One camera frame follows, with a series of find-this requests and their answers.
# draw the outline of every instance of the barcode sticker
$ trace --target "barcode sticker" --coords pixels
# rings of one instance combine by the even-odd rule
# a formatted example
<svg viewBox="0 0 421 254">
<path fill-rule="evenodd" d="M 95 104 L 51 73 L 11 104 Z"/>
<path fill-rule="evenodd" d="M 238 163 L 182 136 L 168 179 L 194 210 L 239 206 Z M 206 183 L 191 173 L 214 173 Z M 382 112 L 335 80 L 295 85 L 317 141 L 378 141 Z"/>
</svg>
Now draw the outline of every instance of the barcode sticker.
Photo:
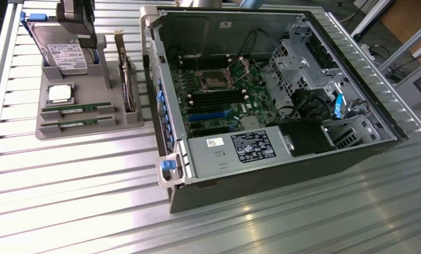
<svg viewBox="0 0 421 254">
<path fill-rule="evenodd" d="M 207 147 L 222 146 L 224 144 L 222 138 L 206 139 L 206 142 L 207 142 Z"/>
<path fill-rule="evenodd" d="M 60 70 L 87 69 L 79 44 L 49 44 L 47 47 Z"/>
</svg>

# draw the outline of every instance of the black cable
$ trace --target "black cable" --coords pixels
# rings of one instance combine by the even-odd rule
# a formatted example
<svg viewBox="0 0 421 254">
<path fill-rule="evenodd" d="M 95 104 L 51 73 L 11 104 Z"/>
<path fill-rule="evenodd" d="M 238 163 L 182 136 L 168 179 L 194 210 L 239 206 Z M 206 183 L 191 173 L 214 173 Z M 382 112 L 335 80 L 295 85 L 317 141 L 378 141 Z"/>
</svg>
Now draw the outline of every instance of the black cable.
<svg viewBox="0 0 421 254">
<path fill-rule="evenodd" d="M 350 23 L 351 23 L 354 17 L 358 15 L 358 13 L 361 12 L 361 9 L 365 7 L 365 5 L 367 4 L 367 2 L 369 2 L 369 0 L 365 1 L 363 5 L 359 7 L 358 11 L 354 13 L 353 17 L 349 19 L 349 22 L 347 22 L 347 24 L 345 25 L 343 28 L 347 28 L 347 27 L 349 27 L 349 25 L 350 25 Z"/>
<path fill-rule="evenodd" d="M 349 0 L 346 1 L 341 1 L 341 0 L 331 0 L 333 2 L 335 2 L 338 4 L 338 7 L 342 7 L 342 4 L 346 3 Z"/>
<path fill-rule="evenodd" d="M 294 110 L 292 110 L 292 112 L 288 114 L 287 117 L 291 117 L 291 116 L 296 113 L 296 111 L 302 108 L 302 106 L 305 105 L 306 101 L 307 101 L 311 97 L 313 97 L 313 94 L 307 95 L 307 97 L 305 98 L 305 100 L 302 100 L 300 103 L 298 104 L 298 106 L 294 107 Z"/>
<path fill-rule="evenodd" d="M 405 65 L 413 63 L 417 59 L 419 59 L 421 56 L 418 56 L 417 58 L 413 58 L 411 61 L 406 62 L 405 64 L 399 65 L 398 67 L 395 67 L 394 69 L 391 69 L 391 71 L 389 72 L 389 74 L 391 74 L 395 70 L 398 70 L 399 68 L 402 68 Z"/>
<path fill-rule="evenodd" d="M 318 101 L 323 104 L 325 109 L 326 109 L 326 111 L 327 111 L 327 113 L 329 113 L 329 116 L 331 117 L 331 109 L 330 109 L 329 104 L 327 104 L 327 103 L 323 101 L 323 99 L 319 98 L 319 97 L 311 97 L 311 98 L 315 99 L 315 100 L 318 100 Z"/>
<path fill-rule="evenodd" d="M 279 112 L 280 110 L 283 110 L 284 108 L 288 108 L 290 110 L 292 110 L 292 109 L 294 109 L 294 106 L 282 106 L 282 107 L 278 109 L 278 112 Z"/>
<path fill-rule="evenodd" d="M 391 52 L 389 51 L 389 49 L 387 49 L 386 47 L 383 47 L 382 45 L 373 45 L 371 48 L 374 48 L 374 47 L 379 47 L 379 48 L 385 49 L 387 55 L 391 56 Z"/>
<path fill-rule="evenodd" d="M 254 32 L 255 32 L 254 30 L 250 30 L 248 33 L 246 34 L 238 56 L 242 54 L 244 47 L 246 47 L 246 43 L 248 41 L 248 38 Z"/>
<path fill-rule="evenodd" d="M 244 50 L 244 47 L 246 47 L 246 44 L 247 44 L 247 41 L 248 41 L 248 38 L 250 38 L 251 34 L 254 33 L 254 40 L 252 40 L 251 46 L 250 46 L 250 48 L 248 48 L 248 50 L 247 50 L 247 52 L 246 52 L 246 53 L 251 53 L 252 48 L 254 48 L 255 43 L 256 43 L 256 32 L 260 32 L 260 33 L 271 40 L 274 46 L 276 47 L 276 41 L 275 41 L 275 39 L 271 37 L 271 35 L 270 35 L 264 30 L 262 30 L 260 28 L 255 28 L 255 29 L 250 30 L 248 33 L 247 33 L 246 36 L 244 36 L 244 39 L 243 39 L 243 43 L 242 43 L 242 47 L 240 47 L 238 56 L 242 55 L 243 50 Z"/>
<path fill-rule="evenodd" d="M 347 104 L 345 105 L 345 109 L 343 109 L 343 118 L 347 118 L 347 113 L 349 113 L 349 108 L 350 108 L 350 104 L 353 103 L 353 101 L 349 101 Z"/>
</svg>

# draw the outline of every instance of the ram module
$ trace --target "ram module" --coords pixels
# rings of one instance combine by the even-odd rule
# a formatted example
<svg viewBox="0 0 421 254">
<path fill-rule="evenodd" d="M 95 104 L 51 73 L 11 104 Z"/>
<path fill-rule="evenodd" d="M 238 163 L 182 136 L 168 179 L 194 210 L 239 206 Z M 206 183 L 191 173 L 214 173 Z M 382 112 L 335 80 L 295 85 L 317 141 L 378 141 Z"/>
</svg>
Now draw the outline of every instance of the ram module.
<svg viewBox="0 0 421 254">
<path fill-rule="evenodd" d="M 111 105 L 110 102 L 100 102 L 100 103 L 92 103 L 92 104 L 45 107 L 41 109 L 41 111 L 49 112 L 49 111 L 59 110 L 60 114 L 84 113 L 84 112 L 96 111 L 99 106 L 110 106 L 110 105 Z"/>
<path fill-rule="evenodd" d="M 57 125 L 59 128 L 68 128 L 68 127 L 75 127 L 75 126 L 95 125 L 98 124 L 99 120 L 106 120 L 106 119 L 112 119 L 112 117 L 104 116 L 104 117 L 92 118 L 92 119 L 82 119 L 82 120 L 56 122 L 56 123 L 44 123 L 41 124 L 41 126 L 44 127 L 44 126 Z"/>
</svg>

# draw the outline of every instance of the power supply label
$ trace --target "power supply label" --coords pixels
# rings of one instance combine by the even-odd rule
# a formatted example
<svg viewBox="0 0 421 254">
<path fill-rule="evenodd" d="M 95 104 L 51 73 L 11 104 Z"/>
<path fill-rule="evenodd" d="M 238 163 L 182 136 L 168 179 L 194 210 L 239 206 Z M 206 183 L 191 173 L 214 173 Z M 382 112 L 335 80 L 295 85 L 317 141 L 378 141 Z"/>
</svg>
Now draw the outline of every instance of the power supply label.
<svg viewBox="0 0 421 254">
<path fill-rule="evenodd" d="M 232 135 L 231 139 L 242 163 L 276 156 L 266 131 Z"/>
</svg>

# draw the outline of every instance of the open computer tower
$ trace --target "open computer tower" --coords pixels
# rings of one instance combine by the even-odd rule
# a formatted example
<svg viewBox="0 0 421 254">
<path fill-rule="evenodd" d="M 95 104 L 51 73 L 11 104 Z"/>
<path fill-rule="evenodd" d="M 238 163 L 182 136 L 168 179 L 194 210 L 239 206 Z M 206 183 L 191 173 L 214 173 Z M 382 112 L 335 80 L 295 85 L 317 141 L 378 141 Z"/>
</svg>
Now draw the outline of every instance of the open computer tower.
<svg viewBox="0 0 421 254">
<path fill-rule="evenodd" d="M 311 12 L 142 15 L 172 213 L 342 172 L 406 140 Z"/>
</svg>

